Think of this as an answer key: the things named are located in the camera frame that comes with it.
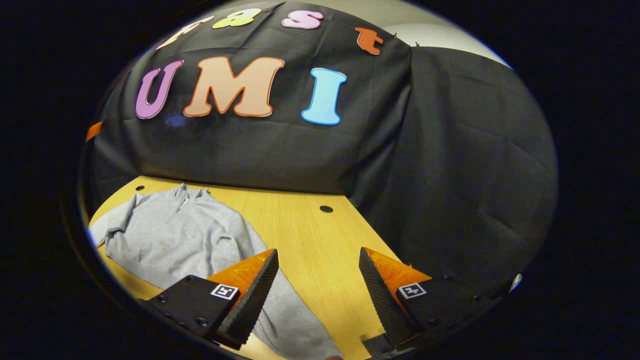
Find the foam letter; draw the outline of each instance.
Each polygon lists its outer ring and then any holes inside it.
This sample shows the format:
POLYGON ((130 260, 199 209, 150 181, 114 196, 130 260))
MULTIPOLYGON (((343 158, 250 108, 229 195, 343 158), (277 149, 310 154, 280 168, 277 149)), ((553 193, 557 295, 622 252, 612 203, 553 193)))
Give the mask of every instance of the foam letter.
POLYGON ((147 102, 147 97, 149 96, 151 83, 160 72, 160 69, 151 70, 144 76, 144 78, 142 78, 142 86, 140 86, 138 99, 136 100, 136 114, 139 118, 151 119, 156 116, 160 110, 162 110, 164 102, 166 101, 166 96, 169 93, 169 86, 171 86, 173 75, 175 75, 175 71, 182 66, 182 63, 184 63, 184 60, 178 60, 164 67, 164 78, 160 84, 156 101, 154 101, 153 104, 149 104, 147 102))
POLYGON ((302 118, 314 124, 337 125, 340 117, 335 112, 335 104, 340 84, 347 81, 347 77, 341 72, 319 67, 311 70, 311 76, 316 79, 316 85, 311 105, 302 112, 302 118))
POLYGON ((298 29, 315 29, 320 26, 320 20, 324 16, 319 12, 308 10, 298 10, 289 13, 288 19, 282 20, 282 26, 298 29))
POLYGON ((226 28, 227 26, 240 26, 253 21, 253 18, 260 13, 260 9, 240 10, 229 14, 226 18, 213 24, 214 29, 226 28))
POLYGON ((185 26, 184 28, 182 28, 182 30, 178 31, 176 34, 174 34, 174 36, 170 37, 169 40, 165 41, 164 44, 156 47, 156 50, 160 49, 161 47, 165 47, 167 45, 169 45, 170 43, 176 41, 179 37, 181 37, 182 35, 188 33, 189 31, 193 30, 196 28, 196 26, 203 24, 209 20, 213 19, 213 16, 210 16, 208 18, 199 20, 194 22, 193 24, 189 24, 187 26, 185 26))
POLYGON ((382 39, 378 37, 378 33, 365 28, 356 28, 356 30, 360 32, 358 35, 358 45, 360 48, 369 54, 380 55, 380 49, 374 47, 376 42, 382 44, 382 39))
POLYGON ((227 112, 233 100, 243 92, 234 112, 240 116, 267 117, 273 112, 269 105, 271 83, 284 61, 278 58, 262 57, 253 60, 234 76, 231 63, 226 56, 207 58, 198 63, 200 78, 193 90, 191 104, 184 108, 185 116, 200 117, 211 112, 207 102, 209 91, 221 114, 227 112))

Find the blue letter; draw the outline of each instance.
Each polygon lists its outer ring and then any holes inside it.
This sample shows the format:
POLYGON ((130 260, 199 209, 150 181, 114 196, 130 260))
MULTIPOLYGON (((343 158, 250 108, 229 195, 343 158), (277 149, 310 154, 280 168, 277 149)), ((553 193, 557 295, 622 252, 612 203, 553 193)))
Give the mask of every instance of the blue letter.
POLYGON ((311 105, 302 112, 302 118, 314 124, 337 125, 340 117, 335 113, 335 103, 340 84, 347 81, 347 77, 341 72, 319 67, 311 70, 311 76, 316 79, 316 85, 311 105))

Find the orange letter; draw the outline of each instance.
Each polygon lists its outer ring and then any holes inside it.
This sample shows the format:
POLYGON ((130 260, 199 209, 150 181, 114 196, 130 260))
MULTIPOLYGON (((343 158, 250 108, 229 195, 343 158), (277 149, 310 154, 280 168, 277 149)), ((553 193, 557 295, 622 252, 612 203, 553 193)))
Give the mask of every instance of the orange letter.
POLYGON ((234 12, 225 19, 213 24, 214 29, 226 28, 227 26, 240 26, 253 21, 253 18, 260 13, 260 9, 247 9, 234 12))
POLYGON ((200 78, 193 90, 191 104, 184 108, 185 116, 199 117, 211 112, 207 102, 209 91, 218 112, 227 112, 233 100, 243 92, 234 112, 240 116, 267 117, 273 112, 269 105, 271 83, 284 61, 278 58, 257 58, 247 65, 238 76, 234 76, 231 63, 226 56, 207 58, 198 63, 200 78))
POLYGON ((165 41, 164 44, 156 47, 156 50, 159 50, 161 47, 165 47, 167 45, 169 45, 170 43, 176 41, 180 36, 188 33, 189 31, 193 30, 196 28, 196 26, 203 24, 209 20, 213 19, 213 16, 210 16, 206 19, 202 19, 199 21, 194 22, 193 24, 187 25, 184 28, 182 28, 182 30, 178 31, 174 36, 170 37, 169 40, 165 41))
POLYGON ((365 28, 356 28, 356 30, 360 32, 358 35, 360 48, 369 54, 380 55, 380 50, 373 46, 376 42, 382 44, 382 39, 378 37, 377 32, 365 28))

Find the wooden table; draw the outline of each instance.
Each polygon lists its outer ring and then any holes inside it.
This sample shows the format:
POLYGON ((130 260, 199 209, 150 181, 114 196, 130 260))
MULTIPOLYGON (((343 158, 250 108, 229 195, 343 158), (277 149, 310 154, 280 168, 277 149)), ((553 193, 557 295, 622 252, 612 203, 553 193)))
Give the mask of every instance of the wooden table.
MULTIPOLYGON (((278 249, 280 268, 331 334, 345 360, 370 358, 362 340, 383 334, 384 329, 358 268, 360 248, 398 258, 345 196, 185 184, 208 187, 211 196, 251 224, 268 248, 278 249), (320 206, 329 206, 333 212, 323 212, 320 206)), ((178 185, 179 181, 138 177, 103 203, 90 224, 135 193, 163 192, 178 185), (141 185, 144 189, 136 191, 141 185)), ((162 291, 107 258, 104 246, 98 251, 134 297, 147 300, 162 291)), ((240 351, 222 347, 252 359, 282 359, 254 335, 240 351)))

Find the sweatshirt sleeve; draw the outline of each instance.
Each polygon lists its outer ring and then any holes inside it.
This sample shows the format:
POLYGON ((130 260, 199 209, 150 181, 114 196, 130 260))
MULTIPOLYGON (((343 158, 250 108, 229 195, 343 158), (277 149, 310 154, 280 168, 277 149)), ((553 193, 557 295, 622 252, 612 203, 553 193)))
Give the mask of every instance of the sweatshirt sleeve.
POLYGON ((96 248, 104 243, 109 234, 125 231, 131 210, 136 206, 137 196, 138 194, 134 195, 128 201, 108 211, 89 227, 89 235, 96 248))

